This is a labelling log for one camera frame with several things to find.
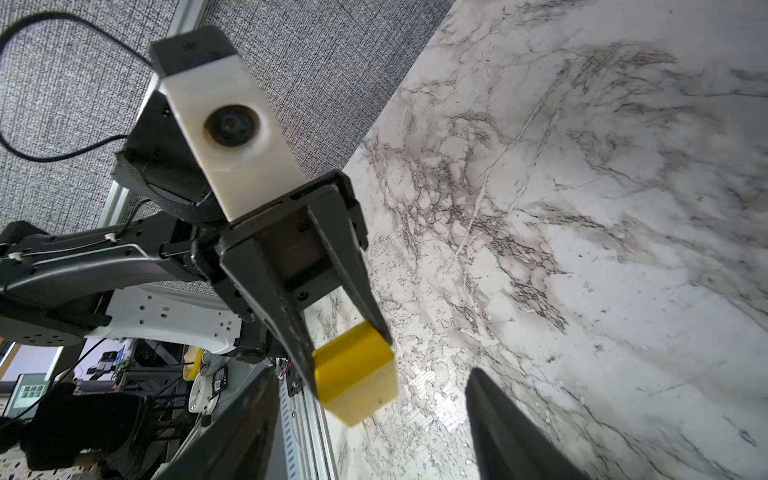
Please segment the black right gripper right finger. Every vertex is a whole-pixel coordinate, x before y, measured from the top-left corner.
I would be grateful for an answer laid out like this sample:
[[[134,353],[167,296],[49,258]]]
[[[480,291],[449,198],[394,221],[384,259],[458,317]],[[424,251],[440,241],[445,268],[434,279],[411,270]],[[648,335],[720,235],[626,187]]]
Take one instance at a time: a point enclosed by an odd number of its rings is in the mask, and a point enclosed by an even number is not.
[[[468,378],[466,408],[482,479],[584,479],[480,368]]]

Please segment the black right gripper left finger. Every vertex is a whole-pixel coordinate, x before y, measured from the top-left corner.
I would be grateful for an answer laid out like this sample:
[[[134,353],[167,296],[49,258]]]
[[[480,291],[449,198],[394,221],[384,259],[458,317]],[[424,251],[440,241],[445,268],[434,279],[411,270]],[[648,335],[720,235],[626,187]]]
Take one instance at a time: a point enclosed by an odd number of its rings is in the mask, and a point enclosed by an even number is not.
[[[156,478],[265,479],[279,416],[279,381],[261,370]]]

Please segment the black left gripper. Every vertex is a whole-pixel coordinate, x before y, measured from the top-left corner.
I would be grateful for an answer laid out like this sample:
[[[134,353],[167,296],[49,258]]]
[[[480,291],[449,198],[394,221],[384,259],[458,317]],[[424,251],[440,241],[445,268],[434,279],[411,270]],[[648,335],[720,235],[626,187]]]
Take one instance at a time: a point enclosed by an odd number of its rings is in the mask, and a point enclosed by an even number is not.
[[[323,187],[335,191],[322,193],[306,208],[310,196]],[[246,241],[226,250],[236,240]],[[191,258],[236,315],[257,315],[266,324],[317,395],[314,344],[297,304],[305,308],[319,300],[339,285],[339,277],[361,317],[393,344],[360,251],[368,246],[352,182],[334,170],[201,235],[192,243]]]

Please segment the yellow wooden cube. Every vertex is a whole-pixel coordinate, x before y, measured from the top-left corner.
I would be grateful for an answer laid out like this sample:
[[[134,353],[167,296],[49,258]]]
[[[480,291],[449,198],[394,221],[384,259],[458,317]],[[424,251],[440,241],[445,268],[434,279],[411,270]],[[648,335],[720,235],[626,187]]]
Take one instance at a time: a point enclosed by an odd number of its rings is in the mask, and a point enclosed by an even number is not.
[[[395,354],[362,322],[313,353],[316,397],[347,427],[354,427],[396,399]]]

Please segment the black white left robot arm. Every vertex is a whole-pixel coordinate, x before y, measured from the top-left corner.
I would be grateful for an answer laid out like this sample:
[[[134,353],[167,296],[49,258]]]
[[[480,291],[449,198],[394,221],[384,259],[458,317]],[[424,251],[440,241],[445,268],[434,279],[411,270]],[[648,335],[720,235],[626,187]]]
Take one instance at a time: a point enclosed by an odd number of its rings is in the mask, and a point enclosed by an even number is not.
[[[333,290],[391,340],[363,258],[368,244],[362,207],[340,171],[215,228],[165,212],[62,236],[18,221],[1,234],[1,333],[38,347],[127,337],[251,364],[286,358],[314,386],[319,360],[302,314]],[[114,291],[163,281],[208,283],[231,317],[172,325],[141,313],[120,326],[107,313]]]

